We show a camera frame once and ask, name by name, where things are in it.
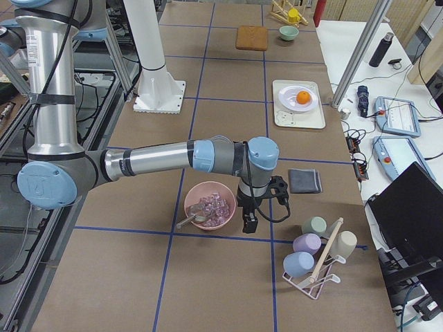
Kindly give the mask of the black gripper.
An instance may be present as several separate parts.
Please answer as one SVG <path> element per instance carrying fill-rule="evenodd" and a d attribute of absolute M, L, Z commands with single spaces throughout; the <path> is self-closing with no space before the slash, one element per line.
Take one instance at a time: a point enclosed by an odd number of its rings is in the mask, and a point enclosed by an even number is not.
<path fill-rule="evenodd" d="M 256 232 L 258 219 L 254 215 L 260 207 L 266 193 L 266 186 L 250 188 L 246 183 L 239 183 L 237 188 L 237 206 L 242 208 L 243 233 Z"/>

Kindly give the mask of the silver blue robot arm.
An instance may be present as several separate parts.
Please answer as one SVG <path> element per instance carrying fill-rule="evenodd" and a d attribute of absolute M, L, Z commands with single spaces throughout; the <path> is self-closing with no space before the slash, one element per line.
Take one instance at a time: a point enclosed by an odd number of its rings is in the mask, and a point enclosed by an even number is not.
<path fill-rule="evenodd" d="M 215 136 L 137 149 L 86 151 L 78 142 L 72 41 L 107 38 L 104 1 L 16 1 L 15 18 L 26 34 L 34 143 L 18 174 L 21 195 L 54 210 L 119 178 L 186 167 L 239 177 L 237 203 L 243 231 L 253 233 L 260 205 L 287 205 L 287 184 L 273 171 L 279 149 L 266 137 L 232 142 Z"/>
<path fill-rule="evenodd" d="M 82 42 L 101 42 L 107 37 L 107 28 L 79 30 L 74 40 Z M 1 22 L 1 53 L 11 57 L 20 48 L 26 48 L 26 34 L 16 19 Z"/>

